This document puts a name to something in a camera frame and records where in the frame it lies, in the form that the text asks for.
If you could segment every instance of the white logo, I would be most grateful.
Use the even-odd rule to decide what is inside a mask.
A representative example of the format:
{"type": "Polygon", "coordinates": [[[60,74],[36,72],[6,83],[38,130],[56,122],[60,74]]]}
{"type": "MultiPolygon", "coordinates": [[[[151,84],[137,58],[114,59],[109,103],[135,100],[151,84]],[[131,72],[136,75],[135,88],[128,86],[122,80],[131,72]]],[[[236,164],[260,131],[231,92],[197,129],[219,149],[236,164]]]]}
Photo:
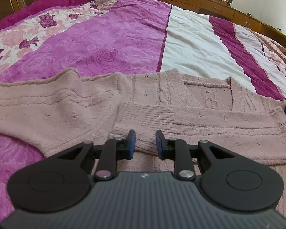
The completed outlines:
{"type": "Polygon", "coordinates": [[[144,173],[143,175],[141,175],[142,178],[148,178],[149,177],[149,174],[147,173],[144,173]]]}

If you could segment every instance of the bedspread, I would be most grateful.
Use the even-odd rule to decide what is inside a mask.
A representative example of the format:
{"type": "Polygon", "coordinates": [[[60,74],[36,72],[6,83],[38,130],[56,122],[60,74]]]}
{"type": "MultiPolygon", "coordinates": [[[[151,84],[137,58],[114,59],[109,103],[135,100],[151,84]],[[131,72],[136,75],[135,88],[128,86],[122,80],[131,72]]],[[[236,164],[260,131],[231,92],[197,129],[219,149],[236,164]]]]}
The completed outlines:
{"type": "MultiPolygon", "coordinates": [[[[252,92],[286,100],[286,64],[273,54],[243,27],[155,0],[38,0],[0,22],[2,82],[45,79],[67,67],[81,76],[177,68],[232,76],[252,92]]],[[[0,221],[13,211],[8,178],[42,158],[0,134],[0,221]]]]}

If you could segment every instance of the magenta blanket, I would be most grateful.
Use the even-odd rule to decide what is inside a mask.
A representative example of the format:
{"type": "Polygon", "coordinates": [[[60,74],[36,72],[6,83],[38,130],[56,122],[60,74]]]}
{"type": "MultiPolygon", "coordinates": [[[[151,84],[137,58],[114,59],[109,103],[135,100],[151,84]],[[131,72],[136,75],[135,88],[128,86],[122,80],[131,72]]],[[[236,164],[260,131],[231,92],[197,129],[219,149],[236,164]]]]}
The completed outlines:
{"type": "MultiPolygon", "coordinates": [[[[0,81],[159,71],[171,5],[154,0],[38,0],[0,22],[0,81]]],[[[43,158],[0,134],[0,221],[13,211],[5,184],[43,158]]]]}

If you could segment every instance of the pink sweater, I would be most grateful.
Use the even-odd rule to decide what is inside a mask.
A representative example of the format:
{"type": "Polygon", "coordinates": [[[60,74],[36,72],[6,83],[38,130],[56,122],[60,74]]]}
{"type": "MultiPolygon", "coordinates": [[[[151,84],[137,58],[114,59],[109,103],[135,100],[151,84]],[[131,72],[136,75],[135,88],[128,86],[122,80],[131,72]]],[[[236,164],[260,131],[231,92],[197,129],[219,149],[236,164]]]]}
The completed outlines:
{"type": "Polygon", "coordinates": [[[134,129],[135,158],[121,161],[120,170],[173,170],[171,161],[144,154],[156,154],[157,129],[167,138],[189,144],[207,139],[263,164],[284,164],[285,107],[233,78],[197,78],[175,69],[86,78],[66,69],[50,79],[0,83],[0,132],[49,157],[87,139],[102,144],[134,129]]]}

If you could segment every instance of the cable knit pattern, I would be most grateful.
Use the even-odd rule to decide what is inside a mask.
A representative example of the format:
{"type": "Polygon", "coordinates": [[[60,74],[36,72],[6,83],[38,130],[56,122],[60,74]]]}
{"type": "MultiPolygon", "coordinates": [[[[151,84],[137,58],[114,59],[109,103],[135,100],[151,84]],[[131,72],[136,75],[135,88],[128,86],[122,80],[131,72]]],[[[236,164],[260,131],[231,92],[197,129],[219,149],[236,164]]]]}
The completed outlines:
{"type": "Polygon", "coordinates": [[[81,77],[66,69],[45,80],[0,83],[0,132],[49,157],[86,139],[102,144],[134,129],[134,159],[119,163],[119,170],[132,171],[174,169],[156,157],[157,129],[189,144],[208,139],[260,163],[283,164],[274,168],[285,181],[278,207],[285,215],[285,107],[233,78],[198,78],[176,69],[81,77]]]}

